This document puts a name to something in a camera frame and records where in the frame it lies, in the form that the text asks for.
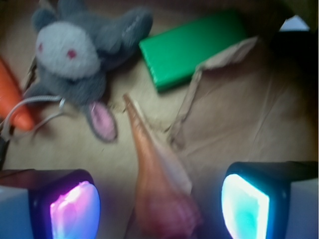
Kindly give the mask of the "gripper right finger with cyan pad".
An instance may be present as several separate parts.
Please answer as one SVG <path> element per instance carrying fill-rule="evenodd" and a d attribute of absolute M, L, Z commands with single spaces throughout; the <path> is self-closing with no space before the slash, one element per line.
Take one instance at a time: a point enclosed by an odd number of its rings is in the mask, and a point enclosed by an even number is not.
<path fill-rule="evenodd" d="M 235 162 L 222 183 L 221 207 L 233 239 L 317 239 L 318 162 Z"/>

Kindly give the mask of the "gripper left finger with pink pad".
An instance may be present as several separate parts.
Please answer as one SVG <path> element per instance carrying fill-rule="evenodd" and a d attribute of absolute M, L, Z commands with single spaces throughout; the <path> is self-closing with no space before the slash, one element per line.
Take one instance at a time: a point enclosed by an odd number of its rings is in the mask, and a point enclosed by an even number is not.
<path fill-rule="evenodd" d="M 99 192 L 86 170 L 0 173 L 2 239 L 94 239 L 100 213 Z"/>

